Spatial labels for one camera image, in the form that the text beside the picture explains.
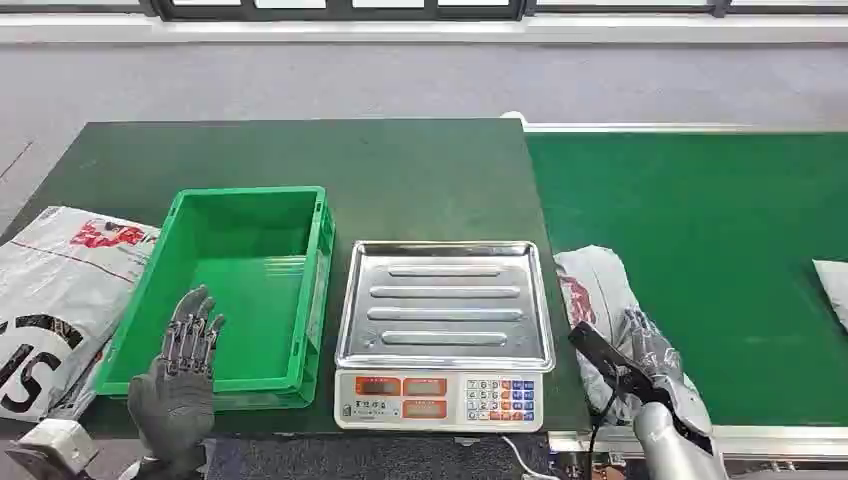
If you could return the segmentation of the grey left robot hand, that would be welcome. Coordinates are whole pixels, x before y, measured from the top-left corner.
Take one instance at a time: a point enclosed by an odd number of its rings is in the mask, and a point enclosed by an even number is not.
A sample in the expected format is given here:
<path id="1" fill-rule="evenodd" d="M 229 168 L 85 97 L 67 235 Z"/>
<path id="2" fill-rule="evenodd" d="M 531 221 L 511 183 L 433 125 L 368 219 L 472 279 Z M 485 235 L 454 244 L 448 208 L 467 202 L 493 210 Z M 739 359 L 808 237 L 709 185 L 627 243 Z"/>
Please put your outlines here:
<path id="1" fill-rule="evenodd" d="M 205 457 L 203 439 L 214 424 L 213 378 L 225 322 L 211 318 L 215 300 L 206 286 L 188 291 L 166 325 L 149 370 L 129 385 L 128 410 L 150 454 L 166 465 Z"/>

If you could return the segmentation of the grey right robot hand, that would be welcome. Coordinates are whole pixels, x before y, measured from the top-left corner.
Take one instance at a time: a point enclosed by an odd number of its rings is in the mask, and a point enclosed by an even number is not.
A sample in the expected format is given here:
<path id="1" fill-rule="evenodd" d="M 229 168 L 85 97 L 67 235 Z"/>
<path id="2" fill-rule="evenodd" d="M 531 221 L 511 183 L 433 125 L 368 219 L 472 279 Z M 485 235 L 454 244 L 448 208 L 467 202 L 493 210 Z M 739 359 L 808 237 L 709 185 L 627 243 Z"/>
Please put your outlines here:
<path id="1" fill-rule="evenodd" d="M 712 423 L 707 408 L 698 391 L 686 384 L 678 350 L 641 310 L 625 309 L 624 318 L 631 328 L 633 360 L 652 387 L 668 396 L 670 410 L 689 430 L 710 436 Z"/>

